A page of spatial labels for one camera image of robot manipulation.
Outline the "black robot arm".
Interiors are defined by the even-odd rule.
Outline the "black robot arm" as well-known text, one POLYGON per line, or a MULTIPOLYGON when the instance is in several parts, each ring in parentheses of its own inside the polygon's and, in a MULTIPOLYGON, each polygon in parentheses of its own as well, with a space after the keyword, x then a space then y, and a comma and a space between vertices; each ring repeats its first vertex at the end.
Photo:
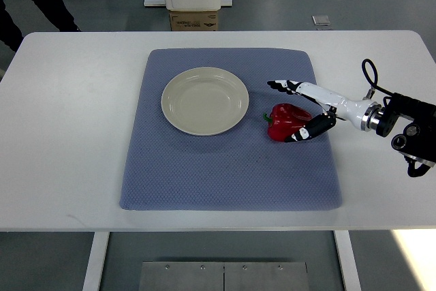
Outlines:
POLYGON ((361 67, 370 85, 366 99, 370 100, 376 91, 384 94, 382 104, 374 103, 368 108, 363 128, 386 137, 399 119, 405 119, 403 131, 392 137, 390 145, 404 157, 410 177, 424 176, 435 166, 435 105, 379 86, 372 60, 364 59, 361 67))

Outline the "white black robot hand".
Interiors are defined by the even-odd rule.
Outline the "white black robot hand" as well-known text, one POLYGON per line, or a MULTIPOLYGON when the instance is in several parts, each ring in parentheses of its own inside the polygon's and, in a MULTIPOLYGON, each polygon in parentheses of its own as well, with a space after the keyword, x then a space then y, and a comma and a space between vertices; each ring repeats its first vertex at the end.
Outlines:
POLYGON ((324 112, 312 118, 293 134, 288 134, 285 142, 311 140, 335 126, 337 119, 349 121, 356 129, 369 131, 371 118, 382 106, 371 99, 353 101, 334 91, 319 87, 310 82, 292 80, 272 80, 267 84, 280 92, 297 94, 318 104, 324 112))

